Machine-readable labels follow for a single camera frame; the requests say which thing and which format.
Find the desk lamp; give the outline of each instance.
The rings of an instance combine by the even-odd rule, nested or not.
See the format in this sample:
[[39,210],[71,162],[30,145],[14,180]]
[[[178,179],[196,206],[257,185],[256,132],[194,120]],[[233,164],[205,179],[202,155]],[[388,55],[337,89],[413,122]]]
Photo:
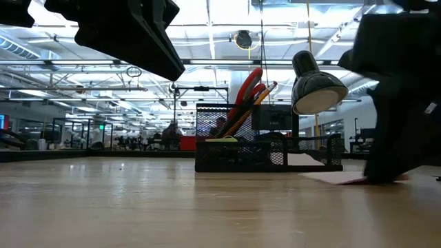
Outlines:
[[334,75],[321,72],[312,53],[300,51],[292,65],[296,81],[291,106],[296,114],[317,114],[341,102],[348,94],[346,86]]

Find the red object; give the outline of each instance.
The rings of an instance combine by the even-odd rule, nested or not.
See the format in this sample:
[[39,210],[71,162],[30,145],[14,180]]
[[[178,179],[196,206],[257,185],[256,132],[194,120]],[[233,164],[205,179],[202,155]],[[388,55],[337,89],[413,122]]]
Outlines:
[[5,118],[4,118],[3,129],[4,130],[8,130],[8,127],[9,127],[9,116],[8,115],[4,115],[4,116],[5,116]]
[[196,151],[196,137],[181,136],[181,151]]
[[[242,86],[239,89],[239,92],[236,97],[236,102],[234,104],[240,105],[244,101],[246,101],[249,97],[254,97],[254,92],[258,92],[262,89],[262,86],[265,86],[264,84],[257,85],[260,80],[262,79],[263,70],[262,68],[256,68],[254,71],[245,79],[245,82],[243,82]],[[234,116],[234,113],[236,113],[236,109],[232,109],[229,111],[227,117],[228,119],[231,119]]]

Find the person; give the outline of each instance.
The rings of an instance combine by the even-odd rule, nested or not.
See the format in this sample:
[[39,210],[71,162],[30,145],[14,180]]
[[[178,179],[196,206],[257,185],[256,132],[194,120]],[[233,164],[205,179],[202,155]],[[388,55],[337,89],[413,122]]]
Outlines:
[[209,133],[212,136],[216,136],[221,130],[222,128],[225,126],[227,120],[223,117],[219,117],[216,119],[216,126],[212,127],[209,131]]
[[175,145],[180,136],[182,136],[182,132],[177,128],[175,123],[171,122],[170,125],[164,129],[162,135],[165,149],[170,149],[171,146]]

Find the ceiling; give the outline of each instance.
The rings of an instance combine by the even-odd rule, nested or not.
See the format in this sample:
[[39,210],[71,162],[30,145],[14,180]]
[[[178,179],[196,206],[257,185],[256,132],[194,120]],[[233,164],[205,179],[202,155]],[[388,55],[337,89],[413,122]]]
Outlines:
[[[181,11],[167,29],[167,34],[182,59],[204,60],[284,60],[290,61],[295,53],[309,50],[308,19],[311,21],[311,49],[316,59],[338,61],[343,52],[350,49],[355,39],[359,20],[365,13],[399,12],[396,6],[364,6],[363,0],[327,0],[319,1],[308,8],[306,4],[292,4],[289,0],[267,0],[263,14],[253,4],[255,0],[175,0]],[[75,22],[67,21],[60,14],[48,12],[43,7],[44,0],[33,0],[29,13],[35,19],[33,28],[18,28],[0,25],[1,38],[7,39],[20,48],[35,54],[40,59],[60,60],[111,60],[106,54],[81,47],[74,42],[78,30]],[[262,57],[261,25],[263,21],[263,40],[265,56]],[[126,35],[122,27],[115,26],[115,35]],[[247,30],[253,40],[254,49],[242,50],[234,42],[239,30]],[[67,109],[89,107],[93,112],[75,108],[74,112],[84,114],[153,114],[161,115],[158,127],[166,126],[173,113],[172,82],[155,74],[141,71],[139,77],[127,69],[130,65],[84,65],[80,61],[70,65],[57,65],[55,70],[37,65],[3,64],[1,61],[24,60],[23,54],[17,55],[10,50],[0,49],[0,85],[4,87],[59,87],[62,90],[47,91],[46,96],[27,94],[24,91],[12,92],[10,98],[54,98]],[[175,84],[178,87],[233,87],[243,82],[243,73],[253,70],[249,65],[217,65],[206,62],[205,65],[186,65],[186,72]],[[349,97],[356,99],[363,94],[365,86],[375,82],[342,70],[335,65],[322,66],[325,70],[341,78],[351,90]],[[277,81],[279,86],[271,93],[272,99],[280,99],[279,104],[289,104],[291,89],[296,75],[290,65],[269,66],[264,79]],[[91,88],[79,94],[74,89],[82,85]],[[65,101],[66,99],[134,99],[123,104],[111,104],[109,101]],[[179,123],[189,126],[194,120],[191,112],[199,99],[204,102],[224,103],[225,90],[208,92],[187,91],[181,101],[187,101],[183,107],[178,103],[178,113],[185,119]]]

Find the metal frame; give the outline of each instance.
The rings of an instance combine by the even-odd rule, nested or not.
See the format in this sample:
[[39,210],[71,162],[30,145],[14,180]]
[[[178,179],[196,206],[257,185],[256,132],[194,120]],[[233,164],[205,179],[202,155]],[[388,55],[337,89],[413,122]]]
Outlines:
[[[75,123],[80,123],[81,124],[81,137],[83,137],[85,125],[88,126],[88,135],[87,135],[87,139],[86,139],[86,143],[85,143],[85,148],[88,149],[89,148],[89,137],[90,137],[90,124],[93,123],[93,124],[99,124],[99,125],[103,124],[103,126],[104,126],[103,138],[102,138],[103,144],[104,144],[104,139],[105,139],[105,126],[110,125],[110,148],[112,149],[112,146],[113,146],[113,123],[109,123],[107,121],[95,123],[95,122],[93,122],[92,118],[83,118],[82,120],[87,120],[88,123],[86,124],[83,122],[73,121],[71,118],[54,118],[52,120],[52,137],[51,137],[52,140],[51,140],[51,143],[52,144],[54,143],[54,133],[55,133],[56,121],[64,121],[65,123],[72,123],[72,131],[74,129]],[[73,135],[70,135],[70,147],[73,146],[73,142],[74,142]]]
[[[182,92],[178,98],[176,98],[176,91],[177,90],[184,90],[184,92]],[[229,98],[229,88],[228,87],[176,87],[174,88],[173,91],[173,123],[176,124],[176,102],[185,94],[187,93],[189,90],[194,90],[194,91],[210,91],[210,90],[215,90],[216,92],[219,93],[218,90],[226,90],[227,91],[227,98],[224,98],[221,94],[219,94],[223,100],[228,104],[228,98]]]

